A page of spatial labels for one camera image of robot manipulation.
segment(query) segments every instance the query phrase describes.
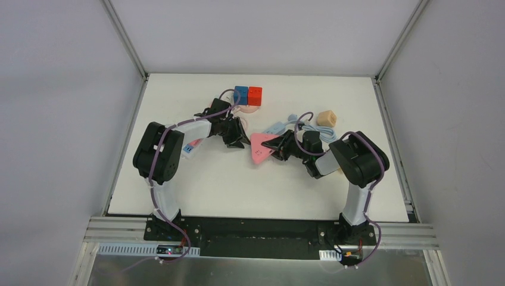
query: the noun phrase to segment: red cube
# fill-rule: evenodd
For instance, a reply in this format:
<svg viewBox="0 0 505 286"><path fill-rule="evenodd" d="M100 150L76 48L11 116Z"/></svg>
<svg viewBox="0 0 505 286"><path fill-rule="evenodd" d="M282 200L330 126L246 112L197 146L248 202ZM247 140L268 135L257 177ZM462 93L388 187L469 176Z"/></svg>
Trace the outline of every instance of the red cube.
<svg viewBox="0 0 505 286"><path fill-rule="evenodd" d="M250 86L247 93L247 105L261 106L261 93L263 88Z"/></svg>

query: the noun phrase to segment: pink triangular object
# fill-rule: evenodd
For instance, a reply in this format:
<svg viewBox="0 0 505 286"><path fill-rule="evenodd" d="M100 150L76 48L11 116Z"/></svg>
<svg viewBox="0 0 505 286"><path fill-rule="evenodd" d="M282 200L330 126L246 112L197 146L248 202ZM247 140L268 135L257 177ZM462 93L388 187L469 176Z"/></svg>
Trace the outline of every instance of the pink triangular object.
<svg viewBox="0 0 505 286"><path fill-rule="evenodd" d="M263 134L263 133L253 133L251 134L251 152L252 160L255 164L259 164L265 161L274 151L265 146L261 146L261 143L277 138L279 135L274 134Z"/></svg>

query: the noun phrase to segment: yellow object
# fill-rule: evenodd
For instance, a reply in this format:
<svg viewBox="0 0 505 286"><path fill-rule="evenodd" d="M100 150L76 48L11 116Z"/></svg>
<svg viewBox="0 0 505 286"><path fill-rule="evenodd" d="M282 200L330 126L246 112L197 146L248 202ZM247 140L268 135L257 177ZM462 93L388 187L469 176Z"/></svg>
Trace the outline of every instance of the yellow object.
<svg viewBox="0 0 505 286"><path fill-rule="evenodd" d="M326 110L317 116L317 125L326 127L335 127L336 115L331 110Z"/></svg>

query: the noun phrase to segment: ventilation grille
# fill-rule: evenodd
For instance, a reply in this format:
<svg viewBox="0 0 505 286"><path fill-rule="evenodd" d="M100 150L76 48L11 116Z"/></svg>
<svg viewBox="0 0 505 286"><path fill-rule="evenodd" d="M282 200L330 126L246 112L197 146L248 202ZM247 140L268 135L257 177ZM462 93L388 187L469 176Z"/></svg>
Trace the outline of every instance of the ventilation grille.
<svg viewBox="0 0 505 286"><path fill-rule="evenodd" d="M157 254L158 244L137 244L137 243L100 243L98 254L101 255L124 255L124 256L159 256L159 257L179 257L179 254ZM186 257L200 256L200 248L191 247Z"/></svg>
<svg viewBox="0 0 505 286"><path fill-rule="evenodd" d="M319 259L322 261L339 261L335 250L319 250Z"/></svg>

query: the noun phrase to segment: blue cube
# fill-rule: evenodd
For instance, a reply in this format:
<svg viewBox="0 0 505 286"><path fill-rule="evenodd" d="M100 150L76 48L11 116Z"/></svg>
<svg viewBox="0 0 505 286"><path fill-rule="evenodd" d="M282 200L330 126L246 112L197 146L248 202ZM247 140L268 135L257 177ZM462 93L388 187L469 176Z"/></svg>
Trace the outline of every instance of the blue cube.
<svg viewBox="0 0 505 286"><path fill-rule="evenodd" d="M235 90L240 92L240 101L238 102L239 105L247 105L247 93L249 93L249 87L248 86L236 86ZM238 99L238 94L236 92L233 92L233 101L236 102Z"/></svg>

